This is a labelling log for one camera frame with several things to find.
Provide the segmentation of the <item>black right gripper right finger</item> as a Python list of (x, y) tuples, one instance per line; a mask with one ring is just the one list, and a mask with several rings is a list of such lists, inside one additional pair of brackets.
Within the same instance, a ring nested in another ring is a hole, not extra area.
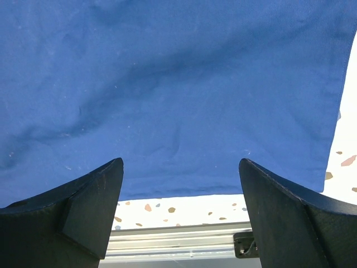
[(356, 267), (355, 205), (250, 159), (241, 159), (239, 176), (262, 267)]

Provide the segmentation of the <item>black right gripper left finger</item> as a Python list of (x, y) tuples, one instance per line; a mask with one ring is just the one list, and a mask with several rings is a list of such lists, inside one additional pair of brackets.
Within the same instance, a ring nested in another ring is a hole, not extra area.
[(116, 158), (1, 209), (1, 267), (98, 267), (123, 181)]

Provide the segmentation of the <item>blue surgical drape cloth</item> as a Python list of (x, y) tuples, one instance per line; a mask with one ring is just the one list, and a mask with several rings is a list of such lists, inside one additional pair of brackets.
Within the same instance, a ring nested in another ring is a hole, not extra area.
[(1, 206), (121, 157), (122, 199), (325, 171), (355, 1), (2, 1)]

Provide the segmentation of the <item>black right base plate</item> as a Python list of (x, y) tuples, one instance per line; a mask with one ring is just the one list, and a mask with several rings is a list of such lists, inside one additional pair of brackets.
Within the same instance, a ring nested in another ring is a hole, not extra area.
[(238, 259), (259, 258), (259, 252), (252, 231), (233, 235), (235, 257)]

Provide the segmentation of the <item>aluminium mounting rail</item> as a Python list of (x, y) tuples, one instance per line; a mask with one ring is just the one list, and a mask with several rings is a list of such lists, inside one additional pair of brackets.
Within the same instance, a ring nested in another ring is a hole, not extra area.
[(100, 263), (236, 258), (233, 235), (249, 231), (249, 222), (112, 231)]

